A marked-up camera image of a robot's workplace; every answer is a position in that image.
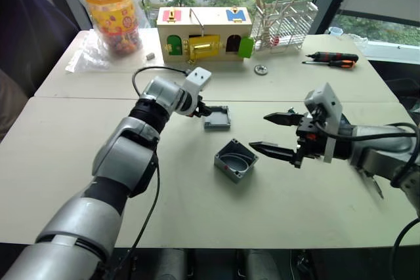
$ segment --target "screwdriver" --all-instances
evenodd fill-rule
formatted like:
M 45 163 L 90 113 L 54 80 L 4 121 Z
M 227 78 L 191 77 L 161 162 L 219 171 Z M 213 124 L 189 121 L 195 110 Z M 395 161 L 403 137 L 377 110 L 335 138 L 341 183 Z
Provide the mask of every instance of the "screwdriver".
M 353 62 L 357 62 L 359 60 L 359 56 L 356 54 L 343 52 L 316 52 L 306 57 L 313 58 L 315 62 L 330 62 L 332 60 L 352 60 Z
M 338 68 L 353 68 L 356 62 L 353 60 L 332 60 L 330 62 L 302 62 L 302 64 L 320 64 Z

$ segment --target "orange screwdriver handle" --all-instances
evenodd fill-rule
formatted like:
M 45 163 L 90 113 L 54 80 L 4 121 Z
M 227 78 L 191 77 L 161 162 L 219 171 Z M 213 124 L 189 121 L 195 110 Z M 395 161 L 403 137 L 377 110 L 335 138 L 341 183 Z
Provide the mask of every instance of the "orange screwdriver handle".
M 328 66 L 338 68 L 353 68 L 355 62 L 353 60 L 332 60 L 328 63 Z

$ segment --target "black cable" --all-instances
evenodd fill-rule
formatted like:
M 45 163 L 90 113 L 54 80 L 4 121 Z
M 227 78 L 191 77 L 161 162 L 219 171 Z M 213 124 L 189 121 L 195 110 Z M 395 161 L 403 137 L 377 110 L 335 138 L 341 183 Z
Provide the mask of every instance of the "black cable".
M 419 151 L 420 151 L 420 130 L 417 126 L 415 126 L 414 124 L 410 124 L 410 123 L 395 123 L 395 124 L 389 124 L 390 126 L 403 126 L 403 127 L 409 127 L 411 129 L 413 129 L 414 133 L 415 133 L 415 137 L 416 137 L 416 141 L 415 141 L 415 145 L 414 145 L 414 150 L 413 153 L 411 154 L 411 157 L 409 158 L 409 160 L 407 161 L 407 163 L 403 166 L 403 168 L 400 170 L 400 172 L 398 172 L 397 175 L 395 175 L 392 180 L 391 180 L 391 186 L 398 188 L 400 187 L 400 183 L 402 178 L 404 177 L 404 175 L 407 174 L 407 171 L 410 170 L 412 168 L 412 166 L 414 166 L 415 164 L 415 160 L 417 159 L 417 156 L 419 155 Z
M 135 240 L 135 242 L 133 243 L 133 246 L 131 246 L 131 248 L 129 249 L 129 251 L 127 252 L 127 254 L 125 255 L 125 257 L 123 258 L 123 260 L 118 264 L 118 266 L 110 273 L 110 276 L 108 277 L 109 279 L 115 279 L 117 272 L 119 272 L 123 266 L 130 261 L 130 259 L 132 258 L 133 254 L 134 254 L 134 250 L 137 248 L 138 242 L 140 241 L 141 237 L 143 236 L 144 230 L 146 229 L 146 226 L 149 222 L 150 217 L 152 216 L 153 211 L 155 210 L 155 206 L 156 203 L 158 201 L 158 197 L 159 197 L 159 191 L 160 191 L 160 170 L 159 170 L 159 164 L 156 167 L 156 171 L 157 171 L 157 186 L 156 186 L 156 195 L 155 195 L 155 199 L 153 200 L 153 204 L 152 207 L 149 210 L 149 213 L 143 223 L 143 226 L 140 230 L 140 232 L 137 235 L 137 238 Z
M 175 69 L 175 68 L 171 68 L 171 67 L 167 67 L 167 66 L 148 66 L 148 67 L 143 67 L 143 68 L 140 68 L 140 69 L 136 70 L 136 71 L 134 72 L 133 76 L 131 77 L 131 83 L 133 84 L 133 87 L 134 87 L 134 89 L 136 90 L 136 93 L 137 93 L 137 95 L 138 95 L 138 96 L 140 96 L 140 95 L 141 95 L 141 93 L 140 93 L 140 91 L 138 90 L 137 85 L 136 85 L 136 76 L 137 76 L 140 72 L 142 72 L 142 71 L 144 71 L 144 70 L 147 70 L 147 69 L 167 69 L 167 70 L 173 70 L 173 71 L 176 71 L 176 72 L 183 73 L 184 75 L 187 75 L 187 72 L 186 72 L 186 71 L 184 71 L 184 70 L 179 70 L 179 69 Z
M 326 131 L 321 124 L 316 121 L 315 126 L 321 131 L 321 133 L 325 134 L 326 136 L 340 140 L 340 141 L 364 141 L 364 140 L 373 140 L 373 139 L 382 139 L 382 138 L 398 138 L 398 137 L 416 137 L 415 133 L 410 132 L 392 132 L 389 134 L 367 134 L 365 136 L 344 136 L 341 134 L 331 134 Z
M 402 238 L 407 234 L 407 232 L 414 227 L 417 223 L 420 222 L 420 218 L 416 218 L 413 221 L 411 221 L 407 226 L 405 226 L 404 229 L 398 234 L 398 237 L 395 240 L 394 246 L 391 249 L 391 254 L 389 256 L 389 272 L 390 272 L 390 278 L 392 280 L 396 280 L 395 278 L 395 259 L 396 259 L 396 252 L 398 250 L 398 247 L 400 246 Z

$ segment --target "wooden house toy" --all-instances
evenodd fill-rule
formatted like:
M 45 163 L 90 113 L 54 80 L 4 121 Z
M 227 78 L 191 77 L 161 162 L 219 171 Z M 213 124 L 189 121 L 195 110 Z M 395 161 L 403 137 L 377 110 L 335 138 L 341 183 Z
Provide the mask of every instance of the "wooden house toy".
M 243 7 L 162 7 L 157 17 L 166 62 L 249 58 L 251 29 Z

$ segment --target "robotic arm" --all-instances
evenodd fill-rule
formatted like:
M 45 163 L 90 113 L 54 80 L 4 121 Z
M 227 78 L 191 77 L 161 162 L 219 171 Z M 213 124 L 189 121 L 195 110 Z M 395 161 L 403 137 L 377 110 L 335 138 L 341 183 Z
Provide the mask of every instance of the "robotic arm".
M 151 81 L 97 153 L 93 181 L 58 210 L 4 279 L 90 279 L 112 254 L 127 198 L 148 187 L 171 114 L 211 113 L 199 95 L 210 75 L 196 68 L 181 87 L 160 77 Z
M 415 137 L 406 137 L 407 132 L 395 125 L 351 125 L 342 115 L 343 107 L 328 83 L 311 91 L 304 103 L 309 111 L 305 115 L 289 110 L 264 117 L 277 125 L 297 126 L 297 151 L 268 142 L 252 142 L 249 145 L 264 155 L 288 161 L 297 168 L 301 167 L 304 157 L 324 156 L 326 163 L 333 158 L 348 160 L 350 165 L 368 177 L 377 175 L 390 180 L 393 187 L 406 194 L 420 216 L 420 158 Z

